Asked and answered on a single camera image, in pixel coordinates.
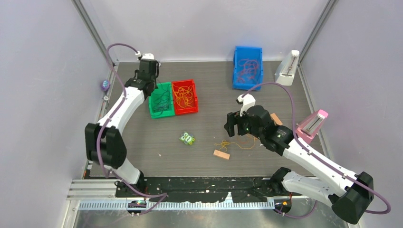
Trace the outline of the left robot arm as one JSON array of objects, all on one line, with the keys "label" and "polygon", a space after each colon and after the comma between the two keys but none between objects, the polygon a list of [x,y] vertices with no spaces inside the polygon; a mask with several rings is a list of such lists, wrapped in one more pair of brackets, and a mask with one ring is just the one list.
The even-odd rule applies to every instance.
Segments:
[{"label": "left robot arm", "polygon": [[135,110],[156,89],[159,62],[147,54],[139,62],[134,77],[123,87],[119,100],[97,123],[85,127],[86,157],[106,171],[111,169],[128,182],[127,190],[135,197],[145,193],[146,184],[141,180],[143,173],[127,158],[127,148],[122,138],[123,130]]}]

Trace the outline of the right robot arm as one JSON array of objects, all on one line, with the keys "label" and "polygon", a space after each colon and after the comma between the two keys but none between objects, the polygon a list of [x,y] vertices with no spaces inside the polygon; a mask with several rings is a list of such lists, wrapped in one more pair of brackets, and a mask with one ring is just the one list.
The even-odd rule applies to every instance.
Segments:
[{"label": "right robot arm", "polygon": [[283,195],[287,191],[308,196],[327,206],[343,221],[357,224],[374,199],[373,177],[363,171],[350,171],[310,147],[283,125],[276,125],[261,105],[247,111],[227,114],[224,125],[230,137],[250,134],[269,151],[296,162],[317,179],[303,177],[281,167],[273,174],[271,188]]}]

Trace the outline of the wooden block near right arm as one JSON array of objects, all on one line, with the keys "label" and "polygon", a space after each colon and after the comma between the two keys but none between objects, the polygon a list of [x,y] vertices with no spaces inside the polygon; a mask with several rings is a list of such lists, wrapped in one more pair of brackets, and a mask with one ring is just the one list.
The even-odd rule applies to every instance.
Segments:
[{"label": "wooden block near right arm", "polygon": [[278,116],[275,113],[271,113],[270,117],[273,120],[275,125],[278,125],[278,126],[283,125],[283,122],[278,118]]}]

